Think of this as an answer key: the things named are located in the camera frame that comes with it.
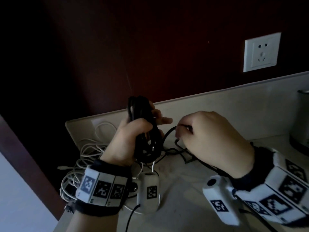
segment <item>hand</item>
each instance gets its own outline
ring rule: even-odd
[[[192,126],[193,133],[182,125]],[[176,137],[197,158],[240,178],[253,167],[254,149],[216,112],[199,111],[183,117],[176,127]]]
[[[157,125],[171,124],[172,118],[162,117],[161,111],[155,109],[155,106],[150,102],[152,114],[156,118]],[[139,134],[148,133],[152,130],[152,124],[145,119],[140,118],[129,122],[129,117],[123,119],[117,129],[111,143],[106,148],[104,154],[100,157],[101,160],[120,166],[130,166],[134,162],[135,139]]]

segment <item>person's right hand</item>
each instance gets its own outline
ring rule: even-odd
[[[183,125],[192,126],[193,133]],[[199,111],[184,116],[176,127],[176,138],[197,158],[233,178],[246,175],[253,167],[253,147],[216,112]]]

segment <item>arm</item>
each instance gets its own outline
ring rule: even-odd
[[[155,109],[152,102],[152,113],[156,117],[157,125],[170,124],[171,118],[162,117],[159,110]],[[119,166],[131,166],[134,163],[135,139],[139,134],[147,133],[152,129],[152,124],[145,119],[129,122],[126,118],[121,121],[117,132],[106,148],[101,160]],[[106,217],[95,217],[75,211],[66,232],[116,232],[118,214]]]
[[[183,125],[192,126],[192,132]],[[253,168],[253,147],[218,113],[200,111],[183,117],[176,128],[176,137],[181,138],[197,158],[235,179],[247,175]],[[308,228],[282,228],[288,232],[308,231]]]

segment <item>electrical socket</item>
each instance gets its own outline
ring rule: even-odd
[[[245,41],[243,72],[277,64],[281,32]]]

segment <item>metal kettle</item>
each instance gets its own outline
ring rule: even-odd
[[[290,144],[309,156],[309,90],[298,90],[300,107],[290,131]]]

